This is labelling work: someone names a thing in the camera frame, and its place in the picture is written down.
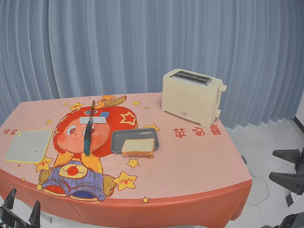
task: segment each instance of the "toaster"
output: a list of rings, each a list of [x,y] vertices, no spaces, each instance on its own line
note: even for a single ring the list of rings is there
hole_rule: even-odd
[[[162,111],[209,128],[219,117],[222,80],[195,72],[175,69],[164,75]]]

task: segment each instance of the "toaster lever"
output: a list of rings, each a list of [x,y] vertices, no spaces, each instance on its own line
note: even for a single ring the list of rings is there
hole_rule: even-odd
[[[225,92],[226,89],[227,89],[227,86],[226,86],[226,85],[221,85],[221,86],[218,87],[218,89],[219,89],[220,91]]]
[[[219,117],[220,114],[221,114],[221,110],[216,109],[215,110],[215,117]]]

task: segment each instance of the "slice of bread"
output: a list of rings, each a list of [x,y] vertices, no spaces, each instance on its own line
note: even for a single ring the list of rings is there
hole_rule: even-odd
[[[126,139],[121,152],[123,155],[151,155],[154,139]]]

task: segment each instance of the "kitchen knife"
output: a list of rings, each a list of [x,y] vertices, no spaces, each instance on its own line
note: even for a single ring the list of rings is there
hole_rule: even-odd
[[[95,111],[95,101],[92,103],[91,112],[90,112],[90,119],[86,126],[85,130],[85,137],[84,137],[84,147],[83,152],[86,156],[90,154],[90,143],[91,143],[91,134],[92,134],[92,124],[93,124],[93,116]]]

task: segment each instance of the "toaster knob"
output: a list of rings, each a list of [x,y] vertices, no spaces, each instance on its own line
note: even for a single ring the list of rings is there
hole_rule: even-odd
[[[221,110],[219,109],[215,110],[215,117],[219,117],[220,114],[221,114]]]

